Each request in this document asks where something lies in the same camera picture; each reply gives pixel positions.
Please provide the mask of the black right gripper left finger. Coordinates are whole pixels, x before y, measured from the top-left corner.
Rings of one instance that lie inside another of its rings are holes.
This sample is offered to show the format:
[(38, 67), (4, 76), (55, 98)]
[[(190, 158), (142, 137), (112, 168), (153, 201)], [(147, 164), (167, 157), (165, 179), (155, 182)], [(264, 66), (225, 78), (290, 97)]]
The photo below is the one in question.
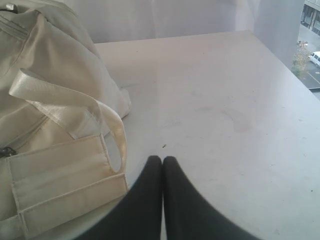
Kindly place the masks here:
[(78, 240), (159, 240), (162, 227), (162, 161), (149, 156), (125, 197)]

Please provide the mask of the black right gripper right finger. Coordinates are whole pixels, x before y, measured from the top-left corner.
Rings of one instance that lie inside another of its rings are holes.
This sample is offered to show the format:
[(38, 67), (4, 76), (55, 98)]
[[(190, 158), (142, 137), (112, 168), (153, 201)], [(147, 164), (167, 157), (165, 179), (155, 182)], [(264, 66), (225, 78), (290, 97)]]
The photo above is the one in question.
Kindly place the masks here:
[(258, 239), (210, 205), (173, 156), (163, 160), (162, 192), (168, 240)]

